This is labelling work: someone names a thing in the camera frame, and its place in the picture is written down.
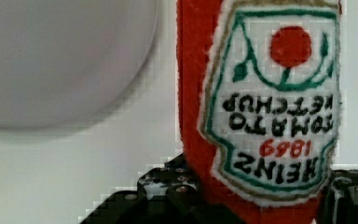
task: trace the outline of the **plush toy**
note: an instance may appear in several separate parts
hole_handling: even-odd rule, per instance
[[[338,138],[338,0],[178,0],[180,129],[202,194],[310,224]]]

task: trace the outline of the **green border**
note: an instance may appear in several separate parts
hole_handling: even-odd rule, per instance
[[[241,25],[241,22],[243,21],[244,18],[246,17],[258,17],[258,18],[264,18],[264,17],[270,17],[270,16],[315,16],[315,17],[323,17],[323,18],[327,18],[330,20],[334,20],[335,24],[336,24],[336,32],[337,32],[337,42],[336,44],[338,45],[338,29],[337,29],[337,13],[331,12],[331,11],[315,11],[315,10],[309,10],[309,9],[285,9],[285,10],[280,10],[280,11],[248,11],[248,12],[244,12],[244,11],[239,11],[236,13],[235,16],[235,21],[234,24],[232,26],[232,31],[234,31],[239,25]],[[325,160],[326,160],[326,153],[327,153],[327,149],[331,148],[337,141],[337,133],[335,134],[336,137],[333,137],[333,139],[323,148],[322,150],[322,157],[320,159],[320,170],[321,172],[319,172],[318,174],[318,178],[309,183],[308,185],[305,186],[299,186],[299,187],[278,187],[278,186],[274,186],[274,185],[270,185],[270,184],[264,184],[261,183],[253,178],[250,178],[248,175],[244,175],[244,174],[240,174],[240,173],[236,173],[233,172],[230,169],[230,164],[232,163],[232,154],[235,150],[235,147],[228,142],[228,140],[219,137],[217,134],[215,134],[213,132],[213,109],[214,106],[216,104],[216,98],[217,98],[217,93],[220,90],[222,81],[223,81],[223,75],[225,74],[226,71],[226,63],[225,61],[227,60],[227,56],[228,56],[228,52],[231,48],[231,42],[232,42],[232,38],[233,38],[233,33],[231,32],[228,40],[227,40],[227,46],[226,46],[226,51],[223,55],[223,63],[222,63],[222,67],[220,69],[220,76],[217,80],[217,85],[216,88],[214,90],[213,96],[211,98],[211,103],[209,106],[209,112],[208,112],[208,118],[207,118],[207,124],[206,124],[206,133],[208,135],[210,135],[214,140],[216,140],[217,142],[219,142],[220,144],[222,144],[226,149],[227,149],[227,155],[225,157],[225,164],[224,164],[224,170],[226,172],[228,172],[231,175],[234,175],[236,177],[239,177],[241,180],[246,181],[247,183],[251,184],[254,187],[262,187],[264,189],[268,189],[270,191],[293,191],[293,190],[299,190],[299,189],[311,189],[312,187],[317,186],[318,184],[321,184],[322,180],[324,179],[323,177],[323,173],[325,173],[326,170],[326,165],[325,164]]]

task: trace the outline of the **green leaf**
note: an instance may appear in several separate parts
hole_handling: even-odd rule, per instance
[[[243,81],[248,76],[248,67],[246,66],[247,62],[240,63],[234,68],[234,78],[233,82]]]
[[[327,34],[324,33],[324,37],[323,37],[323,43],[321,46],[321,56],[322,58],[327,57],[328,55],[328,39],[327,39]]]

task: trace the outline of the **white round object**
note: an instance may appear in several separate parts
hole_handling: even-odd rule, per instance
[[[0,128],[39,128],[110,104],[138,73],[158,0],[0,0]]]

